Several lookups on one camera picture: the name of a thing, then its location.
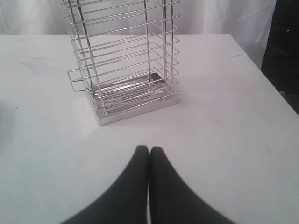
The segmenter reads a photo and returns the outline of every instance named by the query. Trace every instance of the white curtain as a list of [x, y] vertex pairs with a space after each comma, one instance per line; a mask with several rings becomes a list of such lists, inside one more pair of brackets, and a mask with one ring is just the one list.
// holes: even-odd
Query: white curtain
[[[0, 34], [66, 34], [60, 3], [0, 0]], [[276, 0], [181, 0], [175, 6], [181, 15], [176, 24], [182, 34], [231, 34], [260, 68], [275, 4]]]

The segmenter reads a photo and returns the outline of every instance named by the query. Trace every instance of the white tabletop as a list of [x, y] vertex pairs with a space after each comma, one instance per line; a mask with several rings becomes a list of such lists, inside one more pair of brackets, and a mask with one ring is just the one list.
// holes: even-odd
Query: white tabletop
[[179, 35], [176, 106], [100, 127], [66, 72], [66, 35], [0, 36], [0, 223], [58, 224], [100, 196], [135, 147], [241, 224], [299, 223], [299, 117], [229, 35]]

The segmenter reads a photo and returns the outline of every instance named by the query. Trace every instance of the chrome wire rack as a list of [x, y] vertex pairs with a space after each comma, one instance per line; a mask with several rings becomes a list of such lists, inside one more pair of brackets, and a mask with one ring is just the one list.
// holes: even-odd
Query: chrome wire rack
[[62, 0], [78, 68], [100, 125], [177, 104], [179, 0]]

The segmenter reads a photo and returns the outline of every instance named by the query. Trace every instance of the metal wire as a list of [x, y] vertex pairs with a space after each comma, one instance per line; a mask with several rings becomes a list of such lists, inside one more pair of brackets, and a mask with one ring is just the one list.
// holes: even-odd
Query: metal wire
[[71, 86], [86, 91], [100, 125], [178, 103], [179, 2], [62, 0], [78, 64]]

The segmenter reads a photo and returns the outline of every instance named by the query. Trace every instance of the white fabric backdrop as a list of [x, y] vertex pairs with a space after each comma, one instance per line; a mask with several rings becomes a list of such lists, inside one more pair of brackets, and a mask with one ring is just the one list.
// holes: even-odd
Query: white fabric backdrop
[[[61, 0], [0, 0], [0, 34], [66, 34]], [[231, 34], [260, 68], [276, 0], [181, 0], [182, 34]]]

